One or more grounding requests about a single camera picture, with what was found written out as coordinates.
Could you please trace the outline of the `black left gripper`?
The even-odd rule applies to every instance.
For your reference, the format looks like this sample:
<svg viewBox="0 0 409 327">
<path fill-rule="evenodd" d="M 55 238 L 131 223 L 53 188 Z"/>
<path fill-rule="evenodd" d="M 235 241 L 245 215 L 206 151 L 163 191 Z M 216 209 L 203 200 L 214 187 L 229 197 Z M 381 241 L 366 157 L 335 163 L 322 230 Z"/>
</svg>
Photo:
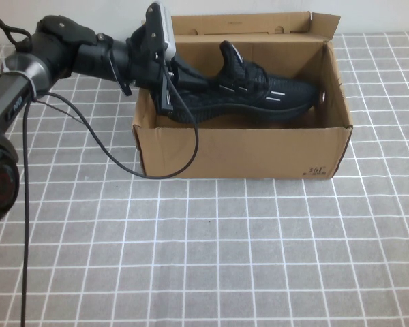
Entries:
<svg viewBox="0 0 409 327">
<path fill-rule="evenodd" d="M 148 40 L 146 24 L 140 26 L 126 40 L 129 55 L 127 78 L 137 87 L 150 92 L 157 113 L 173 113 L 167 63 L 162 51 L 151 51 L 152 40 L 152 37 Z M 177 68 L 176 88 L 182 90 L 209 88 L 209 81 L 205 76 L 180 56 L 175 56 L 172 63 Z"/>
</svg>

